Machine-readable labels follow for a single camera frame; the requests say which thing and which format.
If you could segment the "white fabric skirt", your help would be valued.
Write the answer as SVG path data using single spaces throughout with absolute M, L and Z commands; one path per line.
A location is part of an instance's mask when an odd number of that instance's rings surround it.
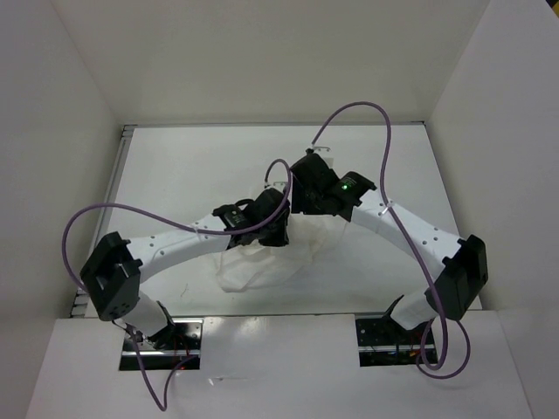
M 289 244 L 239 246 L 215 256 L 215 275 L 224 292 L 247 292 L 280 285 L 313 264 L 342 240 L 348 223 L 339 217 L 291 215 Z

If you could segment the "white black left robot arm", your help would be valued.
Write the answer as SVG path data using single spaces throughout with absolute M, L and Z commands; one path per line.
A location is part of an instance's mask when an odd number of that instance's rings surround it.
M 186 229 L 149 237 L 106 234 L 79 273 L 100 320 L 118 319 L 153 348 L 167 349 L 178 335 L 166 307 L 141 291 L 156 274 L 192 259 L 253 242 L 283 247 L 290 213 L 286 195 L 266 189 L 256 199 L 215 208 Z

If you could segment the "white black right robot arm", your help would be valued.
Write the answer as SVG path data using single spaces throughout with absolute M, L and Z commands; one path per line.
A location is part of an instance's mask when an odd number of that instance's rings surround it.
M 460 320 L 488 280 L 485 243 L 443 231 L 407 209 L 383 200 L 366 177 L 349 171 L 338 176 L 325 160 L 308 152 L 291 167 L 292 211 L 339 216 L 376 233 L 401 251 L 421 259 L 434 285 L 397 299 L 383 321 L 393 343 L 404 342 L 417 326 L 443 313 Z

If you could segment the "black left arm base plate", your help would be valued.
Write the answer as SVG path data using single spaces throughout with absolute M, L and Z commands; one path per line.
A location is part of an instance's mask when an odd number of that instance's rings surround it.
M 147 371 L 198 370 L 204 320 L 175 318 L 176 330 L 166 343 L 157 346 L 141 332 L 134 330 L 141 361 Z

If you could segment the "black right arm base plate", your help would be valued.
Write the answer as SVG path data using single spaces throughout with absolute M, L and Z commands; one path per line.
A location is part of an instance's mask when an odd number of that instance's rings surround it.
M 427 323 L 405 330 L 381 317 L 357 317 L 356 340 L 361 367 L 423 364 L 420 344 Z

